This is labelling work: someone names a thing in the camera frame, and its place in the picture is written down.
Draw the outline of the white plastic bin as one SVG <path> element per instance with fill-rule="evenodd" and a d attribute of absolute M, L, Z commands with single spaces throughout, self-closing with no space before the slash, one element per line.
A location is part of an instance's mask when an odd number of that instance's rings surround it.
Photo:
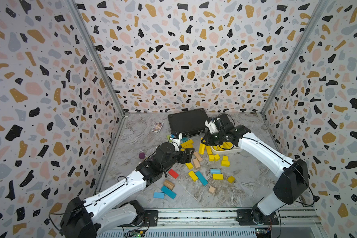
<path fill-rule="evenodd" d="M 242 151 L 241 148 L 234 146 L 231 142 L 224 142 L 222 145 L 211 146 L 210 148 L 213 154 L 218 154 L 220 156 L 239 153 Z"/>

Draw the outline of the long yellow block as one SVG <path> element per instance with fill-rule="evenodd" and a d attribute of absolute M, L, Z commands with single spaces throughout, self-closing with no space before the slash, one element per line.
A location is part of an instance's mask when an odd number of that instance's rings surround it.
<path fill-rule="evenodd" d="M 203 155 L 204 152 L 205 152 L 205 149 L 206 149 L 206 145 L 203 144 L 203 143 L 200 143 L 198 153 L 199 153 L 200 155 Z"/>

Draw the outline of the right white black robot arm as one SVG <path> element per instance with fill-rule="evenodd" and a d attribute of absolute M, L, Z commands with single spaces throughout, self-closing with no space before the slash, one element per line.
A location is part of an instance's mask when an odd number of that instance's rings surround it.
<path fill-rule="evenodd" d="M 235 126 L 227 114 L 205 121 L 207 132 L 202 140 L 207 146 L 230 142 L 262 162 L 277 178 L 272 191 L 262 198 L 251 211 L 256 223 L 285 205 L 291 205 L 308 189 L 307 163 L 295 161 L 260 140 L 243 125 Z"/>

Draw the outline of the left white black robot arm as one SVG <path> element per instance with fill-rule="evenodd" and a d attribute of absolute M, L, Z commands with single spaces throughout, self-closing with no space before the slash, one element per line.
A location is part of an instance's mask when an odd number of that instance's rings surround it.
<path fill-rule="evenodd" d="M 125 200 L 158 181 L 176 163 L 189 163 L 193 154 L 193 148 L 181 150 L 176 143 L 162 143 L 134 171 L 110 188 L 86 199 L 72 199 L 60 222 L 62 234 L 66 238 L 95 238 L 119 226 L 149 225 L 140 203 Z"/>

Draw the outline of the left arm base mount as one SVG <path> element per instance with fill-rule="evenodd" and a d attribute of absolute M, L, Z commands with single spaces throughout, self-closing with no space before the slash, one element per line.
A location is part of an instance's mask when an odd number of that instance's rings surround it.
<path fill-rule="evenodd" d="M 122 224 L 120 227 L 156 227 L 158 218 L 158 210 L 146 210 L 145 212 L 138 214 L 130 224 Z"/>

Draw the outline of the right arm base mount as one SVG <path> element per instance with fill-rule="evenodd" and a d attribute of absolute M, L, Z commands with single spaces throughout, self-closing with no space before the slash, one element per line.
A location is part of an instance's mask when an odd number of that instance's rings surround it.
<path fill-rule="evenodd" d="M 264 215 L 259 209 L 238 209 L 237 222 L 240 226 L 269 226 L 279 225 L 278 216 L 275 213 Z"/>

